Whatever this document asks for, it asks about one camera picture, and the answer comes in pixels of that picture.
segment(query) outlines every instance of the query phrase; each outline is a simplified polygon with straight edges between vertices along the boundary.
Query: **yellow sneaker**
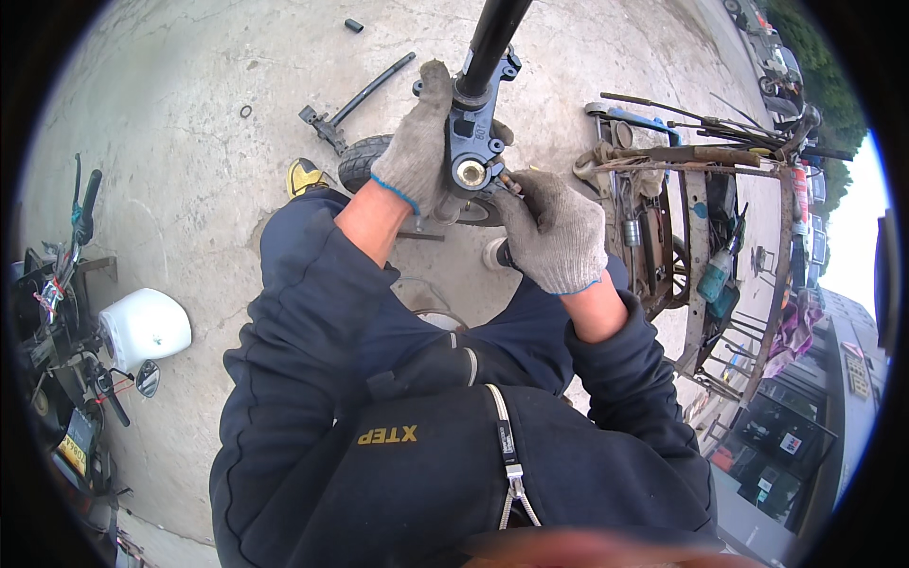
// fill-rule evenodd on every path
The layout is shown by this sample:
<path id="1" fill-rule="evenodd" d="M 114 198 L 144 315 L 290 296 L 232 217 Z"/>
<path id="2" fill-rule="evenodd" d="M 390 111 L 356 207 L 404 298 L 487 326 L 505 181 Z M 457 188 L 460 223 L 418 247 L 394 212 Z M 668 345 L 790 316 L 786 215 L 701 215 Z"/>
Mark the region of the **yellow sneaker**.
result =
<path id="1" fill-rule="evenodd" d="M 287 168 L 287 198 L 294 199 L 310 187 L 328 187 L 325 174 L 306 158 L 297 158 Z"/>

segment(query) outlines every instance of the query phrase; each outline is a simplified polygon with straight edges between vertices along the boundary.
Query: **side mirror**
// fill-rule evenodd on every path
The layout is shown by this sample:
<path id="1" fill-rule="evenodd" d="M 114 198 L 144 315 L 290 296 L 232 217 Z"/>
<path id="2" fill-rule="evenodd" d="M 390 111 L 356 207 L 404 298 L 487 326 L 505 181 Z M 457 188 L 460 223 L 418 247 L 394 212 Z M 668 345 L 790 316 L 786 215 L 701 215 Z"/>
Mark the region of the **side mirror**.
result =
<path id="1" fill-rule="evenodd" d="M 135 389 L 142 396 L 151 398 L 155 396 L 155 392 L 158 390 L 160 379 L 161 369 L 158 368 L 158 364 L 151 359 L 147 359 L 139 367 L 139 372 L 135 376 Z"/>

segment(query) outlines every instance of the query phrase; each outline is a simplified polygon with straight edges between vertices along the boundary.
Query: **parked motorcycle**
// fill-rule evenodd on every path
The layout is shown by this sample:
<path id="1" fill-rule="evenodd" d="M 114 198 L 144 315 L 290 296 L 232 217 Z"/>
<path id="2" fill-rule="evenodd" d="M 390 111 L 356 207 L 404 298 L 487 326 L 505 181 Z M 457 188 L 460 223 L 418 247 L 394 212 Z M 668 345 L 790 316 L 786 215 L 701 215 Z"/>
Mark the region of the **parked motorcycle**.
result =
<path id="1" fill-rule="evenodd" d="M 123 491 L 115 490 L 116 464 L 101 440 L 104 403 L 129 426 L 117 394 L 135 387 L 142 396 L 154 396 L 161 376 L 154 359 L 182 351 L 192 334 L 183 308 L 148 288 L 92 318 L 85 273 L 106 268 L 115 279 L 116 258 L 82 258 L 94 232 L 92 212 L 102 175 L 91 173 L 80 206 L 79 154 L 75 160 L 69 245 L 44 243 L 44 256 L 27 249 L 24 261 L 12 267 L 18 377 L 35 418 L 35 437 L 53 464 L 60 489 L 113 563 L 117 495 Z M 102 347 L 113 364 L 102 362 Z"/>

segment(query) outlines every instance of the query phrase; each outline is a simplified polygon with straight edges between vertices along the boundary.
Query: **sky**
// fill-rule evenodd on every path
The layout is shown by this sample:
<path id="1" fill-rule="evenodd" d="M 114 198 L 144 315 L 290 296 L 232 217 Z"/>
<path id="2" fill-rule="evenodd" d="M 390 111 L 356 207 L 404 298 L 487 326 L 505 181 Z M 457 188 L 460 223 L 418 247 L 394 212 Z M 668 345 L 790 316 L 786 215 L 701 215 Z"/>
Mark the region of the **sky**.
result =
<path id="1" fill-rule="evenodd" d="M 877 218 L 888 207 L 886 182 L 874 137 L 862 141 L 851 163 L 846 162 L 853 183 L 840 206 L 830 213 L 826 226 L 830 264 L 819 279 L 821 287 L 833 290 L 863 305 L 874 314 L 874 251 L 877 248 Z"/>

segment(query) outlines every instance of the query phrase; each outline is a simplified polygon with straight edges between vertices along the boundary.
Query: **purple cloth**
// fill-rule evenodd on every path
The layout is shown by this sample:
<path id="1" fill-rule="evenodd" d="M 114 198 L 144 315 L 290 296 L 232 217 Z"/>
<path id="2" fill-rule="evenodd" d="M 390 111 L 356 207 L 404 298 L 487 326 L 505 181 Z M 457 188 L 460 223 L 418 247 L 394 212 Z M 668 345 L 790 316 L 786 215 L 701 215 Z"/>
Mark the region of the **purple cloth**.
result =
<path id="1" fill-rule="evenodd" d="M 770 355 L 764 366 L 763 378 L 775 377 L 789 364 L 798 359 L 811 347 L 812 327 L 824 317 L 821 305 L 807 290 L 801 290 L 783 308 L 783 322 L 776 330 L 774 342 L 770 344 Z"/>

